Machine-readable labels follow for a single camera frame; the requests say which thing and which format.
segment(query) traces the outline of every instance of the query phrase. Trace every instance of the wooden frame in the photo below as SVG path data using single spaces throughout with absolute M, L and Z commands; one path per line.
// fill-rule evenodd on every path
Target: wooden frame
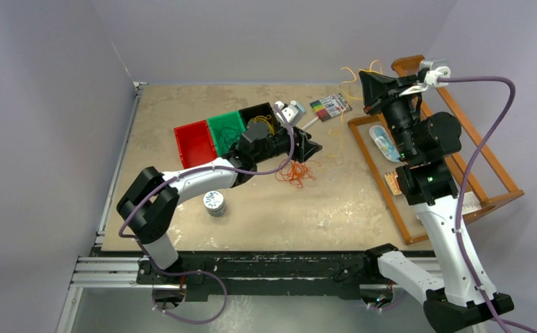
M 400 58 L 393 62 L 391 65 L 391 68 L 399 75 L 399 76 L 406 76 L 414 74 L 418 71 L 420 62 L 424 60 L 423 55 L 415 55 L 408 58 Z M 481 142 L 481 135 L 475 130 L 475 127 L 471 124 L 469 119 L 465 116 L 463 110 L 457 105 L 457 102 L 454 101 L 454 99 L 450 96 L 446 88 L 438 88 L 436 90 L 441 98 L 444 100 L 448 108 L 452 111 L 453 115 L 460 121 L 461 125 L 463 126 L 465 132 L 469 135 L 475 146 L 478 146 Z M 432 111 L 426 104 L 426 102 L 422 102 L 421 105 L 421 116 L 422 118 L 426 118 L 432 115 Z M 391 211 L 391 215 L 395 219 L 395 222 L 397 223 L 400 232 L 403 236 L 403 239 L 405 240 L 406 244 L 414 244 L 419 241 L 424 241 L 428 239 L 427 234 L 421 234 L 413 236 L 409 233 L 404 221 L 402 220 L 402 217 L 400 216 L 400 213 L 395 206 L 395 203 L 392 199 L 392 194 L 390 193 L 389 189 L 387 188 L 385 181 L 379 174 L 379 171 L 377 170 L 377 167 L 375 166 L 375 162 L 373 161 L 372 157 L 370 156 L 370 153 L 368 152 L 368 149 L 364 143 L 364 140 L 362 136 L 360 135 L 358 131 L 358 126 L 366 125 L 368 123 L 374 123 L 376 121 L 381 121 L 385 127 L 386 122 L 385 119 L 381 114 L 377 116 L 365 116 L 365 117 L 359 117 L 354 118 L 348 122 L 348 127 L 350 127 L 350 131 L 352 132 L 352 135 L 355 137 L 359 148 L 366 160 L 366 163 L 368 167 L 370 168 L 371 172 L 373 173 L 373 176 L 375 177 L 375 181 L 377 182 L 377 185 L 381 189 L 381 193 L 383 194 L 383 199 L 389 206 L 389 210 Z M 493 152 L 487 145 L 481 149 L 481 154 L 485 157 L 487 162 L 489 163 L 491 169 L 495 174 L 498 176 L 502 184 L 505 186 L 507 193 L 495 196 L 493 198 L 489 198 L 485 191 L 483 190 L 483 187 L 479 183 L 479 181 L 476 179 L 475 175 L 471 173 L 469 175 L 468 179 L 468 186 L 467 188 L 472 190 L 472 192 L 476 195 L 476 197 L 479 199 L 479 202 L 481 203 L 481 209 L 479 211 L 470 213 L 465 215 L 464 221 L 465 223 L 469 224 L 473 221 L 476 221 L 477 219 L 480 219 L 481 217 L 489 214 L 490 212 L 496 210 L 497 208 L 506 205 L 507 203 L 510 203 L 514 199 L 517 199 L 524 195 L 524 192 L 521 189 L 518 189 L 514 181 L 511 179 L 509 174 L 505 171 L 504 167 L 501 165 L 501 163 L 497 160 L 495 155 L 493 155 Z M 451 156 L 447 157 L 446 164 L 448 165 L 448 169 L 454 176 L 454 179 L 457 180 L 459 185 L 462 183 L 463 180 L 463 173 L 465 172 L 465 169 L 467 167 L 467 163 L 463 159 L 460 153 L 452 154 Z

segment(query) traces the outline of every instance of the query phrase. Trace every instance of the white cylinder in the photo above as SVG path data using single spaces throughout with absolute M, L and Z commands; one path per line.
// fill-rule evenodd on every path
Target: white cylinder
M 225 200 L 223 194 L 218 191 L 209 191 L 203 196 L 203 205 L 211 216 L 222 216 L 225 212 Z

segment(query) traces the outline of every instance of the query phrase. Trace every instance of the wooden tabletop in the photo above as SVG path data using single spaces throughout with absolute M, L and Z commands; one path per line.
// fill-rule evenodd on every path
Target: wooden tabletop
M 313 118 L 309 103 L 339 92 L 336 85 L 148 85 L 139 103 L 114 192 L 114 206 L 145 167 L 183 169 L 173 129 L 178 126 L 277 100 L 301 102 L 308 110 L 299 127 Z M 350 134 L 354 110 L 307 132 L 323 150 L 307 166 L 315 180 L 302 189 L 274 176 L 255 176 L 234 189 L 223 189 L 227 210 L 210 216 L 202 198 L 178 206 L 169 234 L 178 250 L 365 250 L 385 243 L 407 248 L 381 193 Z M 260 171 L 275 168 L 285 155 L 265 161 Z M 134 241 L 117 236 L 122 224 L 111 212 L 103 250 L 138 250 Z M 422 242 L 410 249 L 430 249 Z

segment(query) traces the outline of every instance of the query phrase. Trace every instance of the orange string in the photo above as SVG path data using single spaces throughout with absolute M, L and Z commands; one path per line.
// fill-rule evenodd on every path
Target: orange string
M 289 167 L 286 166 L 285 168 L 280 169 L 277 173 L 275 173 L 275 179 L 280 182 L 289 182 L 289 184 L 297 186 L 298 189 L 302 189 L 304 179 L 316 179 L 312 168 L 310 166 L 307 166 L 307 163 L 310 162 L 317 163 L 318 167 L 322 166 L 320 162 L 313 160 L 309 160 L 305 163 L 291 161 L 288 164 Z

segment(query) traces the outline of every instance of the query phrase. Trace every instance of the white wall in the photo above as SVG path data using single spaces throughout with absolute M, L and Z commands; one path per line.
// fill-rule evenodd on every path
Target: white wall
M 516 309 L 504 317 L 537 329 L 537 1 L 460 0 L 427 55 L 449 58 L 454 77 L 502 75 L 518 88 L 489 146 L 526 195 L 470 231 L 492 281 L 513 296 Z M 508 92 L 497 83 L 449 90 L 481 134 Z
M 134 81 L 339 83 L 425 53 L 456 0 L 94 0 Z
M 54 332 L 133 104 L 90 0 L 0 1 L 0 332 Z

